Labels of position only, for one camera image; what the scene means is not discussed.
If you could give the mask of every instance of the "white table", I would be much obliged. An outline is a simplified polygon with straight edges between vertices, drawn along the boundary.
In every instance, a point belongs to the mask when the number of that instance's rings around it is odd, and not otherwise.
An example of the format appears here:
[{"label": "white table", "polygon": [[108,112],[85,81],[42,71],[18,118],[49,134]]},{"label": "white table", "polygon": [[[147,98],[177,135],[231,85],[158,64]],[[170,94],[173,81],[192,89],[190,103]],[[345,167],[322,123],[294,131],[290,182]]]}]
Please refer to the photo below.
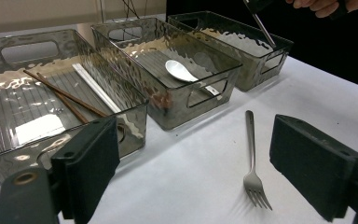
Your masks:
[{"label": "white table", "polygon": [[[245,110],[255,113],[256,170],[273,211],[254,207],[243,190]],[[358,85],[289,57],[271,81],[235,89],[227,104],[172,131],[148,118],[145,147],[122,159],[90,223],[328,223],[269,162],[276,114],[358,151]],[[333,223],[353,217],[349,208]]]}]

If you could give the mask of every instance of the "spoon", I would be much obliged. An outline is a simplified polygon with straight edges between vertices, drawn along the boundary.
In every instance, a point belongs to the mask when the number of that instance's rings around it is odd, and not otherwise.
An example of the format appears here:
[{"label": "spoon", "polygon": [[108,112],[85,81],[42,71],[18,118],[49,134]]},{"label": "spoon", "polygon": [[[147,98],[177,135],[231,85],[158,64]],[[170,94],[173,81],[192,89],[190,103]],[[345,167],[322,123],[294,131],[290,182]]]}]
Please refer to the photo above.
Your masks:
[{"label": "spoon", "polygon": [[[165,68],[173,77],[176,77],[179,80],[186,81],[186,82],[194,82],[198,80],[196,77],[191,75],[191,73],[185,68],[184,65],[182,65],[181,63],[175,60],[168,60],[165,63]],[[212,86],[207,86],[205,87],[205,89],[213,95],[217,95],[220,93]]]}]

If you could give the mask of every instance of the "metal fork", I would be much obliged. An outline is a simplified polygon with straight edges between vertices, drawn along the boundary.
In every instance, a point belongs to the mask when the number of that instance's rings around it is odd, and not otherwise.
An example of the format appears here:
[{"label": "metal fork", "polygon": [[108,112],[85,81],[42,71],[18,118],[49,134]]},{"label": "metal fork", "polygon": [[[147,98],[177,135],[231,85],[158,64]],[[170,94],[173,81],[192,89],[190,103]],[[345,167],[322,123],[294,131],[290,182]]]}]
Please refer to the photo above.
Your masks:
[{"label": "metal fork", "polygon": [[255,120],[252,111],[247,110],[245,112],[246,128],[249,138],[249,148],[251,149],[252,166],[251,171],[243,178],[243,185],[245,191],[251,199],[252,203],[257,207],[269,208],[272,210],[269,200],[267,200],[266,193],[263,189],[263,183],[261,179],[255,173]]}]

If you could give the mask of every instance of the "clear plastic bin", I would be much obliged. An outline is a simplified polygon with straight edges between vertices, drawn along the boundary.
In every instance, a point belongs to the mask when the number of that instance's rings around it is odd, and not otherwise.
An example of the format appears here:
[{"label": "clear plastic bin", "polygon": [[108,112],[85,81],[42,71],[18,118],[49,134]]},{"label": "clear plastic bin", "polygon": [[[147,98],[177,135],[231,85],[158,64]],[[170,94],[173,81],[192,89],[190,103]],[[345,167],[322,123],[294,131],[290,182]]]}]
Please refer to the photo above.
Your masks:
[{"label": "clear plastic bin", "polygon": [[249,91],[277,76],[293,42],[276,35],[273,48],[263,32],[211,11],[168,16],[168,23],[242,62],[236,87]]},{"label": "clear plastic bin", "polygon": [[[102,114],[68,98],[66,105],[24,70]],[[0,183],[30,166],[49,169],[50,157],[100,117],[117,117],[119,155],[131,154],[145,145],[147,104],[75,30],[0,38]]]},{"label": "clear plastic bin", "polygon": [[[147,18],[91,28],[96,49],[148,96],[147,112],[163,130],[229,101],[241,63],[167,22]],[[198,80],[184,82],[171,76],[165,67],[168,60],[183,64]]]}]

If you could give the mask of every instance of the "wooden chopstick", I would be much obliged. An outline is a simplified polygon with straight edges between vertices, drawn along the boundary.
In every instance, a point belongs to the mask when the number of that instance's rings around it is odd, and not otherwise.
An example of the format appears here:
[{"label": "wooden chopstick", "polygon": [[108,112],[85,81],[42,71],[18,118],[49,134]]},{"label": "wooden chopstick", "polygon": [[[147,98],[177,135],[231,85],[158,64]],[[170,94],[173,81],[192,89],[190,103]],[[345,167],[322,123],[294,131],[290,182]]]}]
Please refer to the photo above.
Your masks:
[{"label": "wooden chopstick", "polygon": [[[46,78],[44,78],[40,73],[36,73],[40,78],[44,79],[45,82],[48,82]],[[74,113],[75,117],[77,117],[82,123],[88,123],[89,121],[59,92],[54,92],[58,98],[68,107],[72,113]]]},{"label": "wooden chopstick", "polygon": [[51,89],[51,90],[53,90],[53,91],[55,91],[55,92],[58,92],[58,93],[60,93],[61,95],[65,96],[65,97],[67,97],[67,98],[69,98],[69,99],[71,99],[72,101],[75,101],[76,103],[78,103],[78,104],[80,104],[80,105],[86,107],[88,110],[94,112],[94,113],[97,114],[98,116],[100,116],[100,117],[106,117],[106,116],[107,116],[104,112],[100,111],[99,109],[95,108],[94,106],[88,105],[88,104],[86,104],[85,102],[83,102],[82,100],[80,100],[80,99],[76,98],[75,96],[69,94],[68,92],[63,91],[63,90],[61,90],[61,89],[59,89],[59,88],[57,88],[57,87],[51,85],[49,82],[46,82],[46,80],[45,80],[44,78],[40,78],[40,77],[38,77],[38,76],[32,74],[31,72],[27,71],[27,70],[23,70],[23,72],[26,73],[27,75],[29,75],[30,77],[33,77],[34,79],[36,79],[36,80],[42,82],[43,84],[45,84],[46,86],[48,86],[49,89]]}]

